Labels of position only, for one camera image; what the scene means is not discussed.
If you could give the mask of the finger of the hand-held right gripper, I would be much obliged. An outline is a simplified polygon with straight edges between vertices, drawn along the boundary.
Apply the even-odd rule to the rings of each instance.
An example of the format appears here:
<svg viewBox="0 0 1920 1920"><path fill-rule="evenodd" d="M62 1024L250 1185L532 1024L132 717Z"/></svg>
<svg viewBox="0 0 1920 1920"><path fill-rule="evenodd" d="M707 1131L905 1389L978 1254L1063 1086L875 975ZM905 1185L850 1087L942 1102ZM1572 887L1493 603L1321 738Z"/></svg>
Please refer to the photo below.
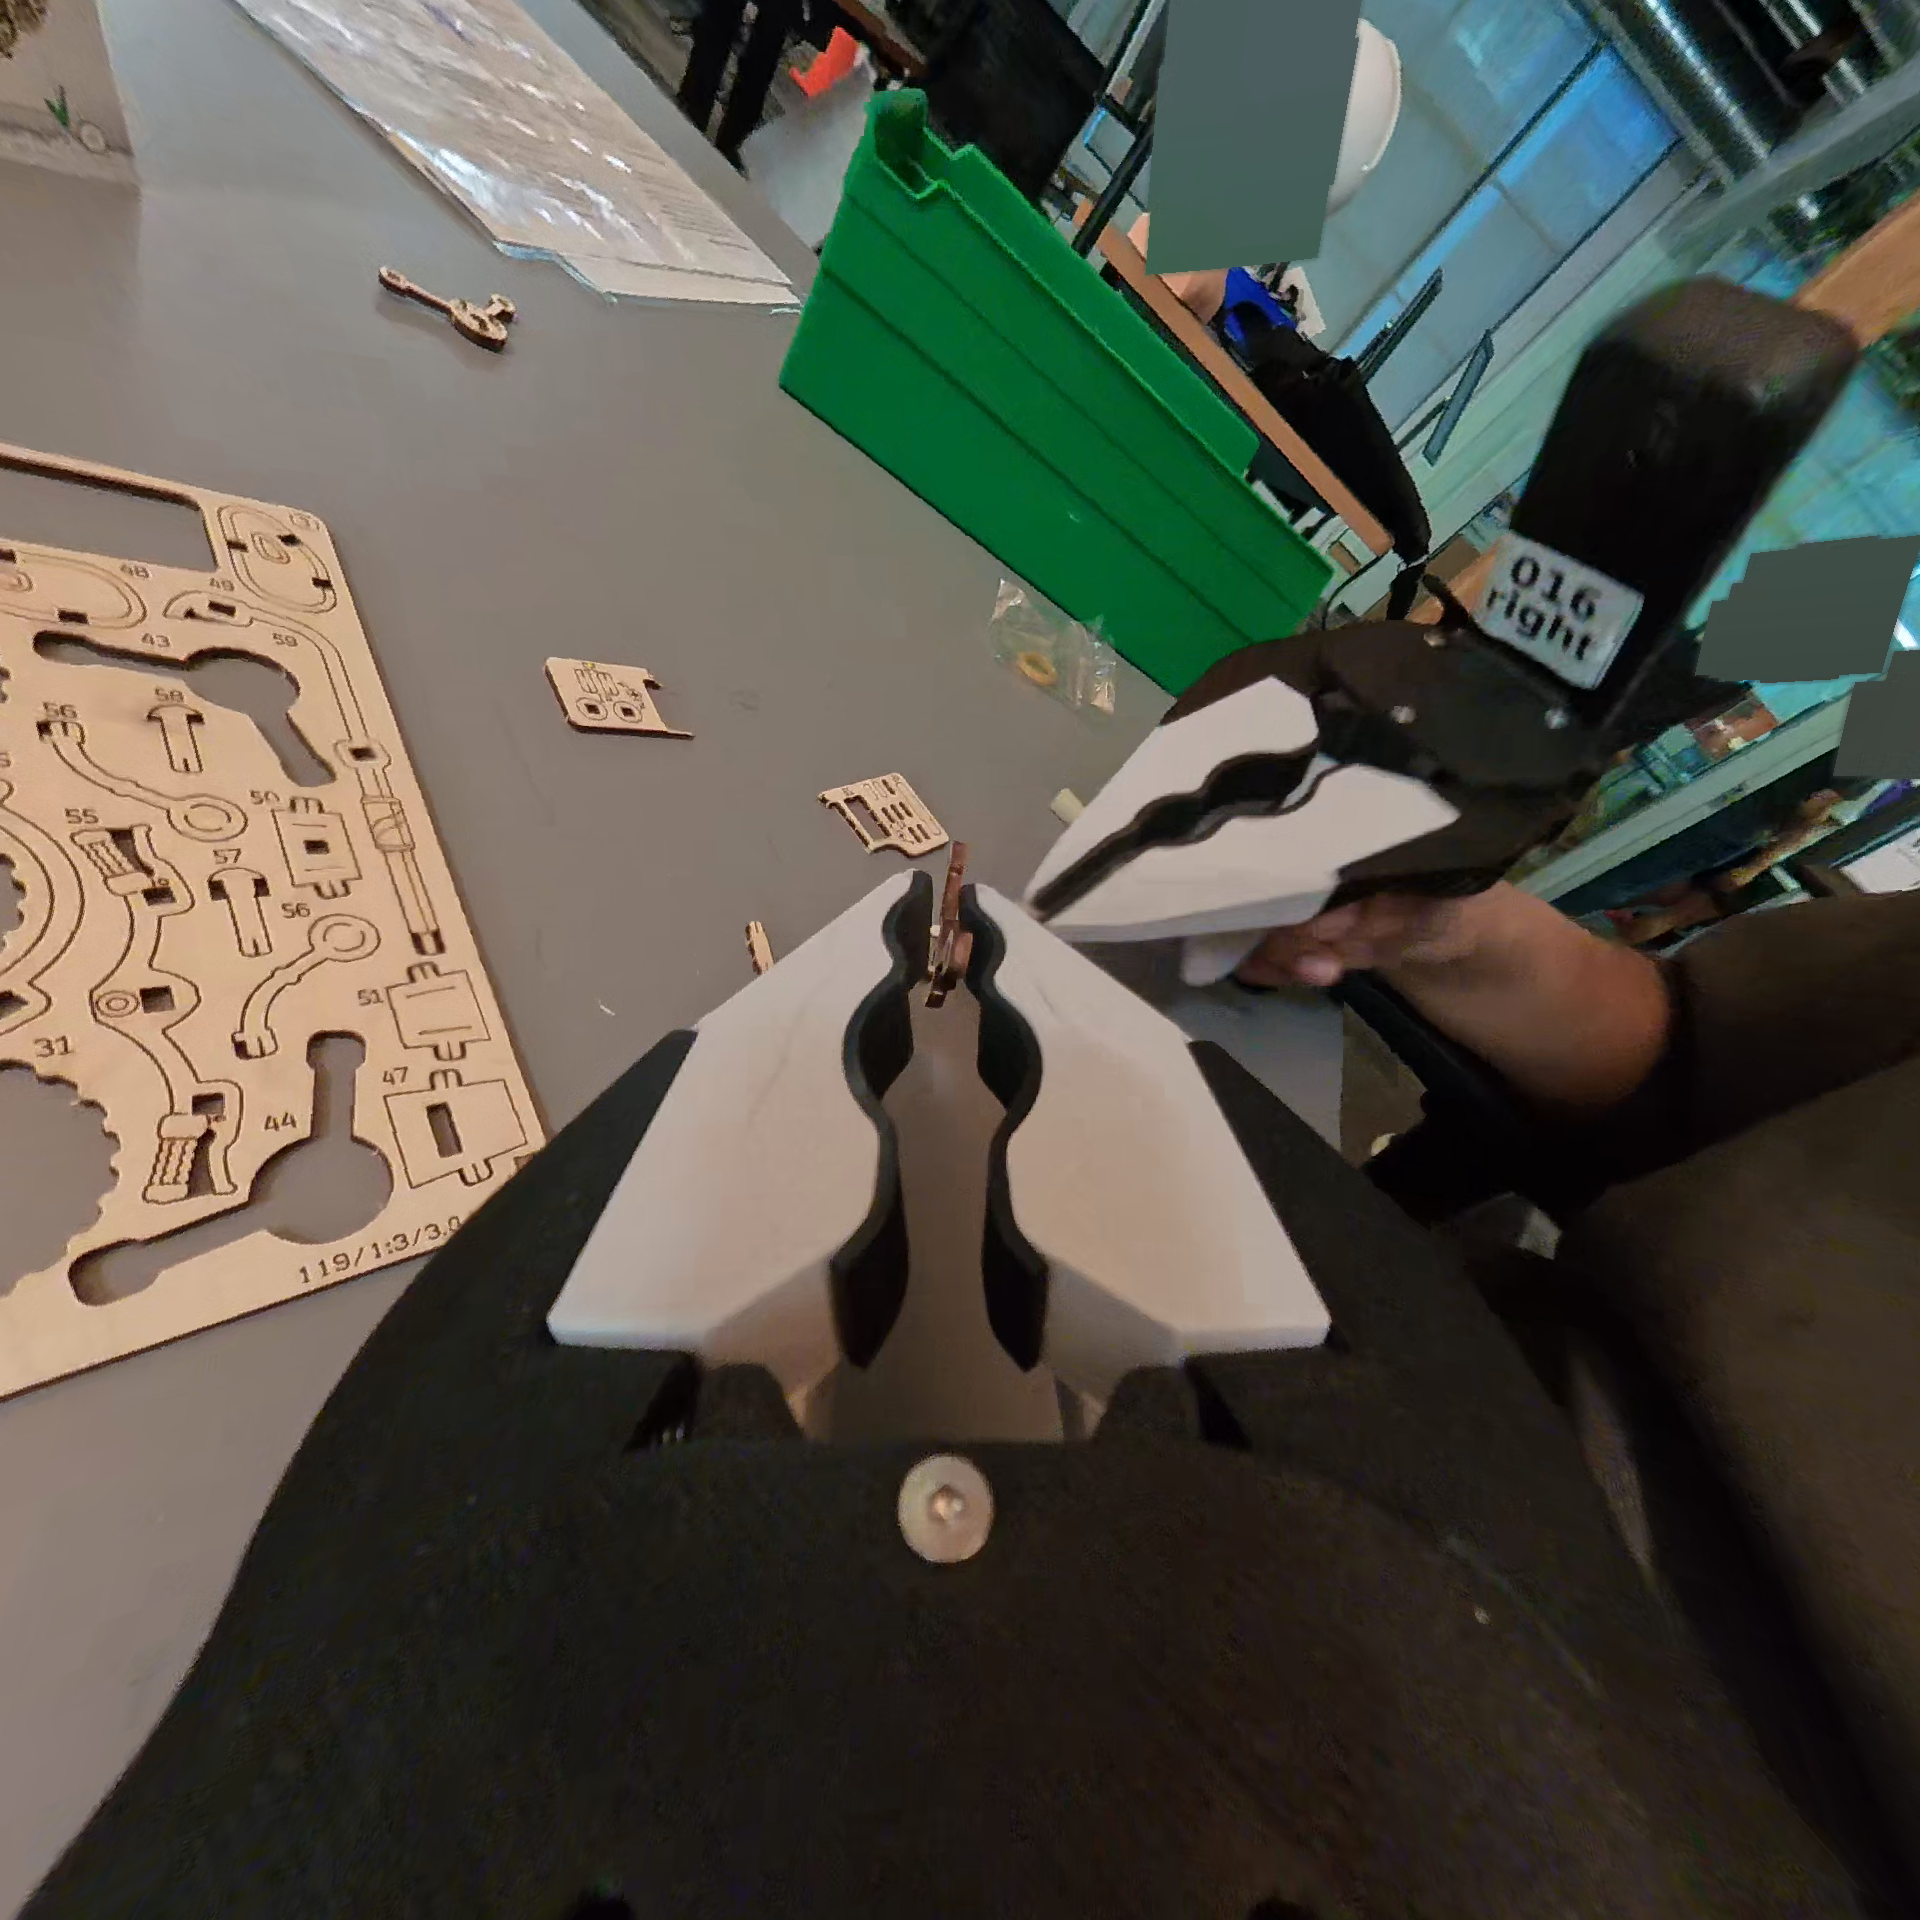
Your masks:
<svg viewBox="0 0 1920 1920"><path fill-rule="evenodd" d="M1211 770L1249 773L1248 800L1217 800L1207 773L1187 786L1171 773L1135 756L1093 793L1034 868L1030 919L1078 948L1174 948L1186 985L1227 981L1262 935L1328 909L1357 861L1458 823L1431 785L1366 766L1310 760L1283 800L1274 756Z"/></svg>
<svg viewBox="0 0 1920 1920"><path fill-rule="evenodd" d="M1237 806L1286 800L1319 744L1310 699L1257 679L1165 719L1087 796L1025 884L1025 905L1071 905L1140 854L1182 846Z"/></svg>

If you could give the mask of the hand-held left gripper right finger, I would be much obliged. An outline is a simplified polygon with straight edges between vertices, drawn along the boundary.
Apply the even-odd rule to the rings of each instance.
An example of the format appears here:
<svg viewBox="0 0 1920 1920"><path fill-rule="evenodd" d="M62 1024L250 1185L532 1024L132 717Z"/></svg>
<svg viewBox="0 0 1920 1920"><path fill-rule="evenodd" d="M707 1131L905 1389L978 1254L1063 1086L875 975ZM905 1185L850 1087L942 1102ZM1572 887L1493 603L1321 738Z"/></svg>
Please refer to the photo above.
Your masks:
<svg viewBox="0 0 1920 1920"><path fill-rule="evenodd" d="M1200 1050L1017 902L958 891L987 1156L987 1319L1091 1434L1133 1373L1326 1349L1333 1309Z"/></svg>

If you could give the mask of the wooden crank assembly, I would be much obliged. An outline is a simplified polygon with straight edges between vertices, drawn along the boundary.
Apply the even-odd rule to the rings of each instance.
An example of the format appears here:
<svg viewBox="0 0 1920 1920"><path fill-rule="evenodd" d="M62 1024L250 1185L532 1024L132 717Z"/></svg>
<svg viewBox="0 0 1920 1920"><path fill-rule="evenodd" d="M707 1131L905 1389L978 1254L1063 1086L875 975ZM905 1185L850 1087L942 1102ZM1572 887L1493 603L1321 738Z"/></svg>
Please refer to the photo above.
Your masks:
<svg viewBox="0 0 1920 1920"><path fill-rule="evenodd" d="M958 985L966 985L966 975L971 965L971 932L964 926L966 855L966 843L949 843L941 887L941 914L930 927L930 961L925 989L927 1014L946 1006L946 999Z"/></svg>

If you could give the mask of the person's right forearm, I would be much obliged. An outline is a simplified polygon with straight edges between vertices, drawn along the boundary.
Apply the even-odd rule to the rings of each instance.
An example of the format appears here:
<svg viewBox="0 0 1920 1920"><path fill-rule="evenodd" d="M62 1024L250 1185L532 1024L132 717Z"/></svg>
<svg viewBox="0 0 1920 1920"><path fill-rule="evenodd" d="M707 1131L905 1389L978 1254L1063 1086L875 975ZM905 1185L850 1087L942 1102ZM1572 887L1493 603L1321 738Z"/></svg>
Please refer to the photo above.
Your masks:
<svg viewBox="0 0 1920 1920"><path fill-rule="evenodd" d="M1660 968L1519 887L1497 895L1487 1014L1477 1052L1532 1102L1596 1114L1640 1090L1668 1052L1676 1006Z"/></svg>

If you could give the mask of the grey desk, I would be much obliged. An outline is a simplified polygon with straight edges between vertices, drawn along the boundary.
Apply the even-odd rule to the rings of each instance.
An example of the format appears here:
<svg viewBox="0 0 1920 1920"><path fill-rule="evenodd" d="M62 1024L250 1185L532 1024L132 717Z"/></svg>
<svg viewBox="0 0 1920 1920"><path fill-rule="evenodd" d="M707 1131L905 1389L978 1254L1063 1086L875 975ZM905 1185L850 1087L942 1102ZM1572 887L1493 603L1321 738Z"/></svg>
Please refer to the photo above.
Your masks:
<svg viewBox="0 0 1920 1920"><path fill-rule="evenodd" d="M645 1050L894 878L819 785L902 767L1016 887L1165 699L1020 692L969 539L776 388L793 325L610 305L491 253L231 3L108 3L136 197L2 166L2 440L315 514L550 1148L452 1251L2 1403L2 1917L120 1782L289 1488L273 1652L349 1724L178 1917L1203 1917L1262 1899L1265 1759L1105 1632L1105 1549L1194 1549L1171 1465L988 1443L964 1568L902 1447L638 1443L681 1363L547 1301L649 1118ZM374 282L517 302L500 352ZM642 665L692 738L575 731L543 661Z"/></svg>

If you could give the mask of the person's right hand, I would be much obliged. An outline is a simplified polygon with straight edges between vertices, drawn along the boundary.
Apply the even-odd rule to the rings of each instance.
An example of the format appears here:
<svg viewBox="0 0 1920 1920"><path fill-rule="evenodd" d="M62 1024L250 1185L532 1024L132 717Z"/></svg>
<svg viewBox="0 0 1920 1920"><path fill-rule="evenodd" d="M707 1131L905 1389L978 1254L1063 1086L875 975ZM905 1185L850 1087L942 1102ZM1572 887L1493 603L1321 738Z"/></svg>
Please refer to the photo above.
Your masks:
<svg viewBox="0 0 1920 1920"><path fill-rule="evenodd" d="M1383 891L1261 935L1231 976L1249 989L1328 989L1357 975L1403 989L1478 989L1533 975L1577 935L1548 902L1505 881L1467 897Z"/></svg>

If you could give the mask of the small clear plastic bag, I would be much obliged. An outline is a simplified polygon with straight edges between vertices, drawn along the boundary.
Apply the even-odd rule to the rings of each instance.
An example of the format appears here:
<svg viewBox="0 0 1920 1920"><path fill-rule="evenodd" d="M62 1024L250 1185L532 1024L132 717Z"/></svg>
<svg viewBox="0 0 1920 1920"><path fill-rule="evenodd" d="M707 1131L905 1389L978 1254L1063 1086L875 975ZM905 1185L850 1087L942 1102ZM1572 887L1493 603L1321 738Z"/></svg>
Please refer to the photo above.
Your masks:
<svg viewBox="0 0 1920 1920"><path fill-rule="evenodd" d="M1020 582L1003 577L988 613L992 657L1063 709L1114 719L1120 657L1100 621L1084 625Z"/></svg>

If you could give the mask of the slotted wooden sheet fragment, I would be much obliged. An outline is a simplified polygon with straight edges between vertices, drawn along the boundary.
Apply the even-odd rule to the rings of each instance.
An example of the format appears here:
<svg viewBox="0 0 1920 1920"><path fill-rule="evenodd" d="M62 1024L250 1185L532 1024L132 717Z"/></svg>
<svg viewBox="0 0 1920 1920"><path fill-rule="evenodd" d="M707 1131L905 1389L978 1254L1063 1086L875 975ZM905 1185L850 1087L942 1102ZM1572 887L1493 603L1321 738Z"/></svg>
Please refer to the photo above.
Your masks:
<svg viewBox="0 0 1920 1920"><path fill-rule="evenodd" d="M882 773L819 790L819 804L841 819L862 854L920 860L949 846L946 829L902 773Z"/></svg>

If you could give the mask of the green plastic bin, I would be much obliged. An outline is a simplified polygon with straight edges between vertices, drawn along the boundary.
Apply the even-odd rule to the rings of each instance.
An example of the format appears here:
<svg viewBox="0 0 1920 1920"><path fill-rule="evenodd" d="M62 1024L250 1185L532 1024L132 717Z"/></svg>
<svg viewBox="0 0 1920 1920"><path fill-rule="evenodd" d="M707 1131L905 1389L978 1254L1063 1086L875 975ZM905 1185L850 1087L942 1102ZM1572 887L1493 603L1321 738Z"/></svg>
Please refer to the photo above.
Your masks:
<svg viewBox="0 0 1920 1920"><path fill-rule="evenodd" d="M1333 577L1257 428L920 91L869 107L781 388L1165 692Z"/></svg>

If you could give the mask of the background wooden table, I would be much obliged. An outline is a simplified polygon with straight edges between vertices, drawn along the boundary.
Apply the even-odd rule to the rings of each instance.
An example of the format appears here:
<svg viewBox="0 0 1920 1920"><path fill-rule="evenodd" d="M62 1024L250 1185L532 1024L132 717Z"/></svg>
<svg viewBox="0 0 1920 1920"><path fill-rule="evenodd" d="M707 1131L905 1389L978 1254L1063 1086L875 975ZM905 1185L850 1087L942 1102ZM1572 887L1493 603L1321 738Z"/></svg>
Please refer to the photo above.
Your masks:
<svg viewBox="0 0 1920 1920"><path fill-rule="evenodd" d="M1100 234L1093 234L1091 204L1080 204L1071 238L1091 241L1091 257L1120 278L1125 293L1145 307L1152 325L1159 325L1165 338L1186 350L1203 380L1237 407L1237 416L1245 416L1248 425L1277 447L1290 472L1295 472L1298 486L1310 493L1312 507L1343 522L1349 539L1366 548L1367 558L1393 557L1393 544L1382 517L1371 514L1360 498L1312 450L1291 421L1286 421L1265 402L1265 396L1261 396L1248 370L1211 338L1207 325L1182 302L1182 293L1161 274L1145 268L1142 253L1125 231L1105 226Z"/></svg>

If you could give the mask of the small wooden sheet fragment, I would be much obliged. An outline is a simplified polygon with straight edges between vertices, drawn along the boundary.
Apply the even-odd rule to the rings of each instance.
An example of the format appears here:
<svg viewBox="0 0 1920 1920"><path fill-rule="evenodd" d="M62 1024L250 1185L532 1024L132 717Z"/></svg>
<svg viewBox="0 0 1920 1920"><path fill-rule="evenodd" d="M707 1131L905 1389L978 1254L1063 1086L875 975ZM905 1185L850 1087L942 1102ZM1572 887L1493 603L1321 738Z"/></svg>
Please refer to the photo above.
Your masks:
<svg viewBox="0 0 1920 1920"><path fill-rule="evenodd" d="M543 673L575 731L618 731L635 738L692 738L659 711L659 679L642 665L547 657Z"/></svg>

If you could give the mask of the white round lamp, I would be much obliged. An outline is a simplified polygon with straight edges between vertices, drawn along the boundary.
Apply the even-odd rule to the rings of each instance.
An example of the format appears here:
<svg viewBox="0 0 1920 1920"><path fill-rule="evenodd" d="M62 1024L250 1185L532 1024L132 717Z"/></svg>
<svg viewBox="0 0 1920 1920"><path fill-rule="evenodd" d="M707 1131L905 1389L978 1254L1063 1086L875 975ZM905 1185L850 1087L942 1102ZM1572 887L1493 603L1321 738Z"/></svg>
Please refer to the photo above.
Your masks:
<svg viewBox="0 0 1920 1920"><path fill-rule="evenodd" d="M1335 175L1326 197L1326 216L1355 204L1360 185L1376 175L1383 152L1400 122L1403 65L1400 50L1371 21L1355 22L1355 65L1349 85L1346 129L1339 138Z"/></svg>

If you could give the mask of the wooden key-shaped piece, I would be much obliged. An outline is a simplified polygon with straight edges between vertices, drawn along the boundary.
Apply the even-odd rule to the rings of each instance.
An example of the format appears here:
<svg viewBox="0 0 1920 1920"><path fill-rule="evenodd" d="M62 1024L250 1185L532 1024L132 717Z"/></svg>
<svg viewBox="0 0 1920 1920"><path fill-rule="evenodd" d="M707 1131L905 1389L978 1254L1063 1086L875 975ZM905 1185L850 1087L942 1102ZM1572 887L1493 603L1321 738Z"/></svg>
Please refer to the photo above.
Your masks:
<svg viewBox="0 0 1920 1920"><path fill-rule="evenodd" d="M489 296L489 302L466 302L466 296L440 296L427 287L420 287L415 278L395 271L395 268L377 268L374 274L377 287L384 293L390 293L395 302L407 302L427 315L438 315L447 319L450 329L456 329L460 339L466 339L471 347L500 352L510 342L510 329L517 327L517 302L510 296Z"/></svg>

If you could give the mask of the clear plastic sleeve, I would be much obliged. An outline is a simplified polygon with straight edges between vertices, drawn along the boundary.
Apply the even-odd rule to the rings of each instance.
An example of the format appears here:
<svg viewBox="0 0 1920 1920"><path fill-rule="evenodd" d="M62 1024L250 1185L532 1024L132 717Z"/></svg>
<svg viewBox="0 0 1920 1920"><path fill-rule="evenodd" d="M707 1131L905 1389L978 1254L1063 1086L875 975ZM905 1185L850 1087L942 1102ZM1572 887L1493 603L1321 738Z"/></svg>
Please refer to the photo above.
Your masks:
<svg viewBox="0 0 1920 1920"><path fill-rule="evenodd" d="M604 302L795 312L793 282L519 3L240 3L497 253Z"/></svg>

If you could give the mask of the printed instruction booklet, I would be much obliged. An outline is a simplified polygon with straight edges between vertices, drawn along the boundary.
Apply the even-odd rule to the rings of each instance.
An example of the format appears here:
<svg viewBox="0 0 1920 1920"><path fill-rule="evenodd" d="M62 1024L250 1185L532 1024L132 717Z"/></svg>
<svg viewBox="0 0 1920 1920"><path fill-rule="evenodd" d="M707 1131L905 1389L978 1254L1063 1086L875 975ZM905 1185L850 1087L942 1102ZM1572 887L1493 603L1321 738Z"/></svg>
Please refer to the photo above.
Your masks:
<svg viewBox="0 0 1920 1920"><path fill-rule="evenodd" d="M2 3L2 160L136 185L97 3Z"/></svg>

